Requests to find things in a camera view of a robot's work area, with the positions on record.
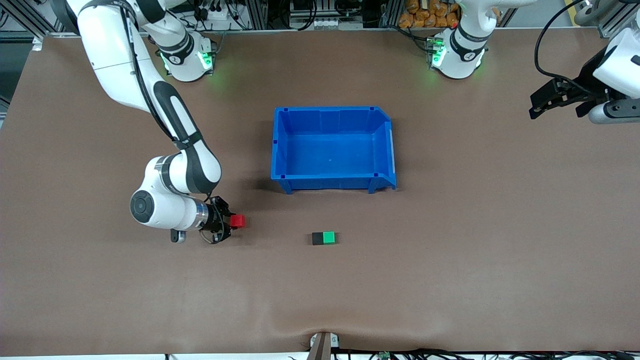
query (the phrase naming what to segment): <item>blue plastic container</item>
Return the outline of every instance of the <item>blue plastic container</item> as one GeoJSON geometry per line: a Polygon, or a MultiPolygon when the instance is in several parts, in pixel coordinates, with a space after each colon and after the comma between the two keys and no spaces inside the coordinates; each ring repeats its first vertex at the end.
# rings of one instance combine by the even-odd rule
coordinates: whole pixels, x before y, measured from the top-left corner
{"type": "Polygon", "coordinates": [[[391,119],[378,107],[277,108],[271,179],[293,190],[396,189],[391,119]]]}

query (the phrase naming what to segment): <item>green block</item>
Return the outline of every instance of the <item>green block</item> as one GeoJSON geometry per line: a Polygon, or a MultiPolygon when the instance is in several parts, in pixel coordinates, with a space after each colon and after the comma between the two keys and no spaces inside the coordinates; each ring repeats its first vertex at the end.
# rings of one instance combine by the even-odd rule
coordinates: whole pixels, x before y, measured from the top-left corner
{"type": "Polygon", "coordinates": [[[335,232],[333,231],[325,231],[322,233],[323,243],[326,244],[335,244],[335,232]]]}

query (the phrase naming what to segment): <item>pile of potatoes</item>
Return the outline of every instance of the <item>pile of potatoes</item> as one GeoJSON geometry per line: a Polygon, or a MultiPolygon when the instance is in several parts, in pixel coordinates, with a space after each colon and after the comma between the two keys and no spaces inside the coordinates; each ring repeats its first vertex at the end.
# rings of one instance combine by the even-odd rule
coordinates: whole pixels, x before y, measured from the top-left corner
{"type": "Polygon", "coordinates": [[[455,28],[460,20],[458,4],[429,0],[429,9],[420,7],[419,0],[406,0],[406,13],[400,16],[400,28],[455,28]]]}

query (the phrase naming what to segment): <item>yellow strip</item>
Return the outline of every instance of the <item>yellow strip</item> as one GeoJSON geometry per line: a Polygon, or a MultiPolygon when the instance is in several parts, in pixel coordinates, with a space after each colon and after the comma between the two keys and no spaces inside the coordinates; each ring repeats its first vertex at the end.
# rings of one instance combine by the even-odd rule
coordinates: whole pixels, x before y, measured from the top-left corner
{"type": "MultiPolygon", "coordinates": [[[[565,5],[569,5],[571,4],[572,0],[564,0],[564,4],[565,5]]],[[[575,6],[572,6],[569,8],[569,18],[571,19],[571,23],[573,24],[573,26],[578,26],[578,24],[575,23],[575,20],[573,19],[575,17],[575,6]]]]}

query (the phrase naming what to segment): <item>brown table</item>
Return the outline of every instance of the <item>brown table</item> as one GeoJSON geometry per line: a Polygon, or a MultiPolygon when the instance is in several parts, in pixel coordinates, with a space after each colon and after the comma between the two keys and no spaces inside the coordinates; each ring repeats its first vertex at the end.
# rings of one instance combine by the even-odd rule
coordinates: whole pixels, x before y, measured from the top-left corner
{"type": "MultiPolygon", "coordinates": [[[[640,348],[640,126],[573,109],[537,121],[538,31],[497,31],[453,81],[393,32],[229,35],[216,73],[174,83],[249,227],[210,246],[137,224],[147,161],[175,152],[100,88],[78,39],[32,52],[0,131],[2,355],[342,347],[640,348]],[[269,180],[277,106],[378,105],[398,191],[296,192],[269,180]],[[311,246],[313,231],[339,233],[311,246]]],[[[605,42],[550,31],[575,76],[605,42]]]]}

